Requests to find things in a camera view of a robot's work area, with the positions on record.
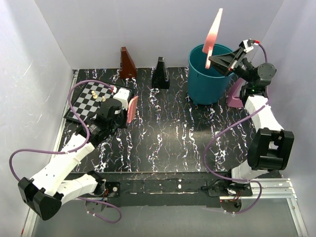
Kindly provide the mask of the pink hand brush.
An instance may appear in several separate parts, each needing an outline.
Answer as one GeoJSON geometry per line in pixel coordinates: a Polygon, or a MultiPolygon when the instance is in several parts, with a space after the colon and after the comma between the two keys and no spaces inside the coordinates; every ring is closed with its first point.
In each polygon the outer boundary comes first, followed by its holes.
{"type": "Polygon", "coordinates": [[[138,103],[138,96],[135,96],[130,100],[128,104],[127,121],[126,121],[127,124],[130,124],[135,119],[137,103],[138,103]]]}

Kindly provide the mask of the pink dustpan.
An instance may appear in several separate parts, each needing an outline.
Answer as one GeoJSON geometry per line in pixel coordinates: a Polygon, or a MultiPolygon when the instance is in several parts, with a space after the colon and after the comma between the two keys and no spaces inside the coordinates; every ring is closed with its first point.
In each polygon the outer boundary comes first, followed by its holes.
{"type": "Polygon", "coordinates": [[[205,39],[202,52],[207,55],[206,60],[205,60],[205,68],[209,69],[211,65],[211,61],[209,59],[210,56],[212,56],[213,53],[213,48],[217,39],[219,27],[220,27],[220,22],[222,18],[222,13],[223,13],[223,8],[220,8],[217,12],[217,15],[210,27],[210,30],[207,34],[207,37],[205,39]]]}

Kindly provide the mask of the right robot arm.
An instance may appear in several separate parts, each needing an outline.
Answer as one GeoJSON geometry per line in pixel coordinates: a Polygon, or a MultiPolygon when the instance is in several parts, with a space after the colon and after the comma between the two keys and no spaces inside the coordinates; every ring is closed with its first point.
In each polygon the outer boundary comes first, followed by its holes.
{"type": "Polygon", "coordinates": [[[212,66],[226,76],[234,73],[246,84],[240,91],[240,99],[251,116],[256,135],[247,152],[247,160],[202,190],[211,197],[223,194],[239,196],[249,189],[250,181],[271,171],[284,170],[288,164],[294,143],[294,134],[278,123],[269,106],[267,86],[276,74],[273,64],[265,62],[257,67],[248,62],[244,49],[222,55],[210,56],[212,66]]]}

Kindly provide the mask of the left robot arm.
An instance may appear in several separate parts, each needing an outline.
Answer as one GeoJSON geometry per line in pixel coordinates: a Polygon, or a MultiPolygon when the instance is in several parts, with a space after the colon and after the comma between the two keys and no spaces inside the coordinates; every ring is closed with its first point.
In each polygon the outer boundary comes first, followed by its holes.
{"type": "Polygon", "coordinates": [[[42,220],[52,218],[65,203],[85,194],[106,197],[116,190],[99,173],[89,171],[83,176],[66,180],[70,172],[96,147],[119,128],[125,128],[134,116],[132,101],[108,98],[96,112],[82,122],[56,157],[31,178],[23,177],[18,189],[23,202],[42,220]]]}

